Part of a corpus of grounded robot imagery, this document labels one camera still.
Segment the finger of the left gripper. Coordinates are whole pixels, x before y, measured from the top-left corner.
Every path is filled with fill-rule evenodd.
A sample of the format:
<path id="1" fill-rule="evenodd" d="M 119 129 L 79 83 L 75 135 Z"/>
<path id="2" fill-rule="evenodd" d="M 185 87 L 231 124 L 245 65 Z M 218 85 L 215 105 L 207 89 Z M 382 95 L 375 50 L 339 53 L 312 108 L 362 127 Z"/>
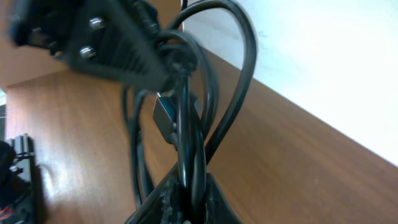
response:
<path id="1" fill-rule="evenodd" d="M 170 90 L 159 51 L 156 9 L 147 1 L 86 1 L 76 15 L 66 62 L 74 70 L 146 90 Z"/>

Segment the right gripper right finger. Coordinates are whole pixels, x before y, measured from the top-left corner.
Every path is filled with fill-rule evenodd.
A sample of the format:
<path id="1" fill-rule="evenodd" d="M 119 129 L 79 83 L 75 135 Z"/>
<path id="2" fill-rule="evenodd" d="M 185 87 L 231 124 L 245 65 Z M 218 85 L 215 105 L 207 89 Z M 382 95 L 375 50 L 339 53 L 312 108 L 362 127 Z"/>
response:
<path id="1" fill-rule="evenodd" d="M 242 224 L 211 173 L 206 174 L 206 224 Z"/>

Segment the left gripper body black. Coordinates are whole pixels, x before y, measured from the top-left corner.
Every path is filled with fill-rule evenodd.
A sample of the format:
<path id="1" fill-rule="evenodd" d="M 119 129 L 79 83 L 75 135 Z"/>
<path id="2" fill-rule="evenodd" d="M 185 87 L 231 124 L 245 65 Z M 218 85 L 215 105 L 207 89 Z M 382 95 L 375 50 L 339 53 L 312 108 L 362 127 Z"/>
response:
<path id="1" fill-rule="evenodd" d="M 65 50 L 80 0 L 15 0 L 9 5 L 9 37 L 18 46 Z"/>

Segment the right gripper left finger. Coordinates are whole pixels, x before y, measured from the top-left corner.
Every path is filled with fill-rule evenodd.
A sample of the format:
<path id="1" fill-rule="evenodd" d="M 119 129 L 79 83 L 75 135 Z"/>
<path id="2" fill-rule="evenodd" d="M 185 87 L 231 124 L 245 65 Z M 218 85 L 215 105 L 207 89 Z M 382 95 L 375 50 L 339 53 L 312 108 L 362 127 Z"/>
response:
<path id="1" fill-rule="evenodd" d="M 144 203 L 124 223 L 183 223 L 177 192 L 177 165 L 174 165 Z"/>

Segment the black USB cable thin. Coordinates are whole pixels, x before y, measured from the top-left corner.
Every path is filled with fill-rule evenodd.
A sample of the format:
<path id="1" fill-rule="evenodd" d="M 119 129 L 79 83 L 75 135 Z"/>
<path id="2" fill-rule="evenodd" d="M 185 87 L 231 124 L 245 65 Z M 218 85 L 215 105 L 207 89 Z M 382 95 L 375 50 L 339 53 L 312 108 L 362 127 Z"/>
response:
<path id="1" fill-rule="evenodd" d="M 131 183 L 135 196 L 136 207 L 139 208 L 155 189 L 154 183 L 147 168 L 142 143 L 142 131 L 140 126 L 140 112 L 147 95 L 146 90 L 137 90 L 132 93 L 133 114 L 128 113 L 128 86 L 121 90 L 121 105 L 124 122 L 130 139 L 130 171 Z"/>

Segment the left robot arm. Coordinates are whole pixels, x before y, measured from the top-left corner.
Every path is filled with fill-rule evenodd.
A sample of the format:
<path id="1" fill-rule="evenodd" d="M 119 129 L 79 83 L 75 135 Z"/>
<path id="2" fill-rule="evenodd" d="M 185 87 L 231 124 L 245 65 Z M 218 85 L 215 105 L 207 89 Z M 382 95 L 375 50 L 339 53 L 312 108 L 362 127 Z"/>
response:
<path id="1" fill-rule="evenodd" d="M 125 84 L 121 103 L 124 121 L 131 135 L 132 186 L 138 211 L 151 211 L 147 204 L 160 202 L 162 184 L 154 188 L 142 154 L 139 112 L 145 90 L 161 91 L 166 78 L 154 75 L 159 57 L 148 40 L 159 33 L 157 11 L 146 1 L 16 1 L 9 22 L 9 36 L 18 47 L 46 49 L 51 56 L 66 54 L 75 70 Z M 127 92 L 131 85 L 143 88 L 134 95 L 135 114 L 127 115 Z M 33 159 L 29 151 L 16 154 L 7 142 L 1 141 L 1 220 L 10 221 L 12 211 L 29 198 L 34 199 L 33 180 L 26 181 L 10 170 L 14 159 Z"/>

